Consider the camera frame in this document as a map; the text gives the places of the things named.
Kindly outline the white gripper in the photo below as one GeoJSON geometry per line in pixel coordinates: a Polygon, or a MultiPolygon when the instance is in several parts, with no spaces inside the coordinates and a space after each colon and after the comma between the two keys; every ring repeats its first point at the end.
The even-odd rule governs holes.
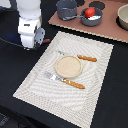
{"type": "Polygon", "coordinates": [[[41,27],[41,19],[26,20],[19,18],[18,33],[24,48],[38,48],[45,36],[45,30],[41,27]]]}

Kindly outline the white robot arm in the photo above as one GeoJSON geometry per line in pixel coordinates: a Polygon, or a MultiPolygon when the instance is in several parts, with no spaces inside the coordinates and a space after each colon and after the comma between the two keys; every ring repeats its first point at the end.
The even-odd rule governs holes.
{"type": "Polygon", "coordinates": [[[22,45],[34,49],[43,42],[45,30],[41,27],[41,0],[16,0],[19,11],[18,33],[22,45]]]}

